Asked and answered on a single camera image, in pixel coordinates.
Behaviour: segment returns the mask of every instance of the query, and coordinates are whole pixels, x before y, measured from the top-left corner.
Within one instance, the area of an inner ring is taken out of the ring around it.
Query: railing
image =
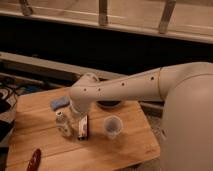
[[[1,0],[0,15],[213,43],[211,0]]]

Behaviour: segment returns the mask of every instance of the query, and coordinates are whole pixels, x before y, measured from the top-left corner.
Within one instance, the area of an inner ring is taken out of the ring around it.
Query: glass panel
[[[213,35],[212,17],[212,0],[179,0],[176,3],[168,30]]]
[[[32,17],[55,20],[98,21],[98,0],[27,0]],[[18,0],[1,0],[0,9],[18,10]]]
[[[164,0],[108,0],[110,24],[157,29]]]
[[[20,13],[20,5],[18,0],[1,0],[0,10],[2,12]]]

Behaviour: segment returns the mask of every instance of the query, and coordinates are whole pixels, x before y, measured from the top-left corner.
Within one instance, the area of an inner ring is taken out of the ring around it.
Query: blue sponge
[[[60,99],[55,99],[50,102],[50,107],[53,111],[56,111],[57,109],[61,107],[68,106],[70,104],[69,98],[66,96],[61,97]]]

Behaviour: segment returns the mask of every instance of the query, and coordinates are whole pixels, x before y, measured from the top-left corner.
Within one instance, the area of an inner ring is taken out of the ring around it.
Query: small bottle
[[[69,119],[60,111],[56,112],[56,127],[62,136],[70,137],[72,135],[72,128],[70,126]]]

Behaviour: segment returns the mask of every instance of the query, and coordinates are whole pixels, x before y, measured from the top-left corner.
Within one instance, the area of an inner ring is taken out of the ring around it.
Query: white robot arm
[[[87,114],[93,101],[165,101],[162,171],[213,170],[213,64],[163,67],[110,81],[88,73],[70,88],[71,108]]]

